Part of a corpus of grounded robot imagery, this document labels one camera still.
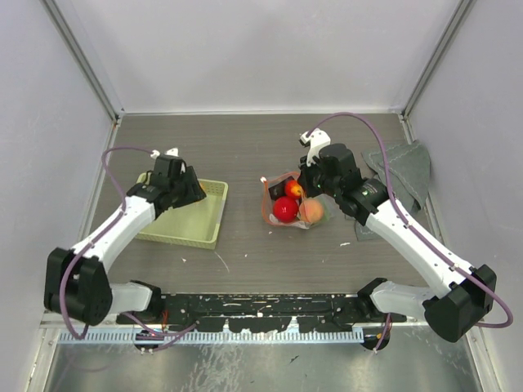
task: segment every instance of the plastic bag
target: plastic bag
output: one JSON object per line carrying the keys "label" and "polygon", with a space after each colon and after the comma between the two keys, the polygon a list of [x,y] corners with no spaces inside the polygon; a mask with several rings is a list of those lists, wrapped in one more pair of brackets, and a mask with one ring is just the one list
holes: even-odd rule
{"label": "plastic bag", "polygon": [[[333,205],[329,202],[328,196],[325,196],[321,194],[320,196],[315,197],[314,199],[319,201],[324,209],[323,217],[315,223],[310,223],[306,221],[306,216],[300,216],[300,213],[298,213],[298,216],[296,220],[290,222],[290,223],[284,223],[280,222],[272,213],[274,200],[271,198],[271,194],[269,189],[271,187],[278,185],[286,180],[297,180],[297,178],[300,176],[300,173],[297,171],[291,171],[289,173],[285,173],[282,176],[278,177],[270,177],[270,178],[261,178],[261,182],[263,183],[263,199],[261,201],[261,215],[263,216],[263,219],[265,222],[267,222],[269,225],[273,226],[289,226],[289,227],[298,227],[299,229],[310,229],[311,227],[321,225],[322,223],[328,221],[333,216]],[[275,192],[275,189],[273,189],[273,197],[277,198],[279,196],[283,196],[282,194],[277,194],[278,192]]]}

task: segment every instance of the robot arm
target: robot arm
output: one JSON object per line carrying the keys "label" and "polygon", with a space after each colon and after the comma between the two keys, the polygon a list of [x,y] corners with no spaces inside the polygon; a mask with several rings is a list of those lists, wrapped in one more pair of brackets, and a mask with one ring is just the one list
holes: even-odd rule
{"label": "robot arm", "polygon": [[[69,276],[65,304],[73,319],[88,325],[99,324],[107,314],[124,311],[146,312],[157,316],[163,310],[161,290],[142,282],[109,284],[107,274],[120,252],[147,225],[169,208],[178,208],[198,202],[206,197],[199,185],[193,167],[187,167],[177,157],[177,149],[156,157],[154,170],[148,172],[144,182],[135,184],[127,192],[123,205],[109,219],[80,243],[69,250],[56,248],[47,259],[44,305],[48,310],[60,312],[60,282],[65,269],[86,246]],[[101,232],[100,241],[94,243]]]}
{"label": "robot arm", "polygon": [[[397,313],[425,319],[439,336],[457,341],[490,312],[493,299],[450,268],[414,235],[398,217],[387,187],[378,180],[362,178],[354,155],[345,145],[331,145],[327,134],[320,129],[310,136],[303,134],[300,141],[311,147],[309,154],[300,160],[298,179],[307,196],[332,196],[346,215],[386,239],[429,286],[401,286],[376,278],[358,292],[365,314]],[[396,203],[403,214],[409,216],[401,203],[397,200]],[[470,271],[492,291],[495,289],[496,275],[487,265],[476,269],[439,243],[415,220],[409,219],[409,226],[422,233],[459,268]]]}

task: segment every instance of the floor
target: floor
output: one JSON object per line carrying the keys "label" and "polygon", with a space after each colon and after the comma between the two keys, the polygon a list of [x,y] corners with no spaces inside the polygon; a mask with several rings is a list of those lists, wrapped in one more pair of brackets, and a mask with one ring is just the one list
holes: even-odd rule
{"label": "floor", "polygon": [[465,339],[452,344],[427,327],[398,325],[378,355],[344,343],[174,345],[153,355],[132,345],[60,344],[45,391],[72,390],[473,392],[481,386]]}
{"label": "floor", "polygon": [[[353,221],[335,216],[310,230],[274,228],[261,215],[260,177],[296,170],[306,154],[299,135],[323,115],[177,115],[127,116],[115,145],[180,149],[199,178],[222,180],[229,195],[215,251],[133,240],[110,271],[110,281],[141,280],[164,292],[356,292],[376,277],[425,285],[418,273],[388,243],[359,243]],[[404,140],[394,114],[369,115],[386,143]],[[322,128],[333,142],[355,153],[366,176],[371,171],[360,153],[376,146],[363,123],[335,118]],[[117,152],[110,168],[128,189],[153,162],[146,154]],[[106,181],[93,224],[118,206]],[[425,216],[418,219],[427,225]]]}

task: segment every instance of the white panel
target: white panel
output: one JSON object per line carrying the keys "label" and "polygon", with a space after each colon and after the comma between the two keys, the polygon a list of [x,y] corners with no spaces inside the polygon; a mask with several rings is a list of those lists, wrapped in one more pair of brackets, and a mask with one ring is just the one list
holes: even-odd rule
{"label": "white panel", "polygon": [[111,126],[38,1],[2,5],[0,58],[0,379],[20,391],[39,344],[47,255],[78,237]]}
{"label": "white panel", "polygon": [[[412,116],[431,152],[431,191],[450,247],[493,268],[514,311],[512,327],[487,332],[506,390],[523,384],[522,20],[521,1],[476,2]],[[504,321],[494,308],[487,320]]]}
{"label": "white panel", "polygon": [[402,109],[458,4],[70,2],[128,113]]}

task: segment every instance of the gray fabric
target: gray fabric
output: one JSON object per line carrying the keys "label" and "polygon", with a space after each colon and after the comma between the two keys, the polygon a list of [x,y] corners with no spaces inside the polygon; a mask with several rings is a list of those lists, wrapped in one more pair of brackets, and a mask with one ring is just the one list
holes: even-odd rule
{"label": "gray fabric", "polygon": [[[416,216],[425,205],[428,195],[431,172],[428,151],[417,140],[411,145],[401,143],[387,145],[386,148],[394,193],[405,209],[412,216]],[[364,161],[377,173],[376,177],[384,184],[385,170],[380,149],[369,149],[362,155]],[[357,222],[355,231],[359,241],[379,238],[377,234]]]}

